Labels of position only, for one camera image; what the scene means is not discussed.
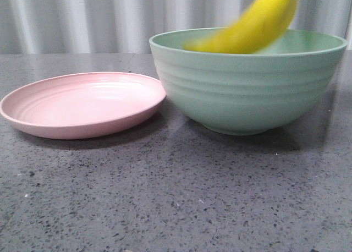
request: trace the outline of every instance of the bowl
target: bowl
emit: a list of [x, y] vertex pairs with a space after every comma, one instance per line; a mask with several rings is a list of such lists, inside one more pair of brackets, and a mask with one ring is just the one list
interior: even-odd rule
[[288, 124], [325, 92], [347, 41], [288, 30], [253, 54], [186, 51], [185, 41], [219, 28], [162, 33], [150, 38], [167, 97], [189, 118], [213, 131], [253, 135]]

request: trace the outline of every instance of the curtain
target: curtain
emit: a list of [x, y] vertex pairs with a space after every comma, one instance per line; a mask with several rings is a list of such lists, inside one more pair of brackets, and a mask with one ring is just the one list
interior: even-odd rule
[[[165, 31], [226, 26], [253, 0], [0, 0], [0, 54], [149, 53]], [[345, 37], [352, 0], [301, 0], [291, 28]]]

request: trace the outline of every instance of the plate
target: plate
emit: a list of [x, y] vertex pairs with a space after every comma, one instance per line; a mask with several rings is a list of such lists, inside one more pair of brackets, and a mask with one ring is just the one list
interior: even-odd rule
[[166, 93], [159, 80], [123, 72], [78, 73], [12, 91], [0, 113], [25, 133], [52, 139], [113, 134], [157, 112]]

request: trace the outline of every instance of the banana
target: banana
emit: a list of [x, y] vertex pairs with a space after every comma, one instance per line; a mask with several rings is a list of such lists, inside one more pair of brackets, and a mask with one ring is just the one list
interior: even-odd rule
[[255, 0], [239, 20], [214, 35], [192, 40], [185, 50], [241, 53], [256, 52], [284, 34], [299, 0]]

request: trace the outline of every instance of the countertop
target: countertop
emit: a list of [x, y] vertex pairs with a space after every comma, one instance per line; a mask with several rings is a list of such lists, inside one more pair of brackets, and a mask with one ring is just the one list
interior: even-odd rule
[[[59, 75], [157, 78], [150, 54], [0, 56], [0, 96]], [[296, 121], [212, 132], [166, 99], [126, 131], [52, 140], [0, 119], [0, 251], [352, 251], [352, 51]]]

